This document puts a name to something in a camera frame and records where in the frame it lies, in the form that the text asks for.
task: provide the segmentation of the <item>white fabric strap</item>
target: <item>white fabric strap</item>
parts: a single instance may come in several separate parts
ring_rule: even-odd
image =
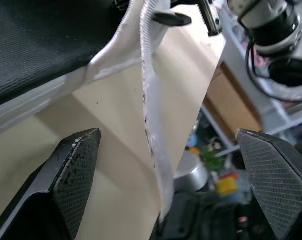
[[[142,57],[143,116],[148,147],[154,163],[157,185],[161,196],[159,222],[162,223],[173,200],[173,172],[165,147],[160,115],[160,80],[151,62],[151,31],[158,23],[152,21],[158,0],[146,0],[140,17]]]
[[[168,9],[169,2],[170,0],[161,0],[157,8]],[[105,78],[141,61],[139,24],[143,4],[143,0],[130,0],[129,8],[112,40],[88,64],[85,76],[86,84]],[[165,26],[159,24],[152,26],[152,51],[158,48],[166,29]]]

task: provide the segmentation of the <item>white strap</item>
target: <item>white strap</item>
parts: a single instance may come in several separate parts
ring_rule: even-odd
[[[159,222],[162,223],[173,200],[173,172],[165,147],[160,115],[160,81],[151,62],[151,31],[154,25],[152,15],[158,0],[146,0],[140,16],[140,42],[142,57],[143,115],[145,134],[154,163],[157,185],[161,196]]]

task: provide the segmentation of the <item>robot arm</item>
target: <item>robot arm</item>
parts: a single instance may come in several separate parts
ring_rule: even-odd
[[[268,97],[285,102],[302,102],[271,96],[256,78],[271,79],[287,87],[302,86],[302,21],[294,0],[227,0],[229,9],[238,16],[239,24],[250,37],[246,53],[246,69],[254,86]],[[254,51],[269,59],[269,76],[255,72]],[[251,55],[252,69],[249,67]]]

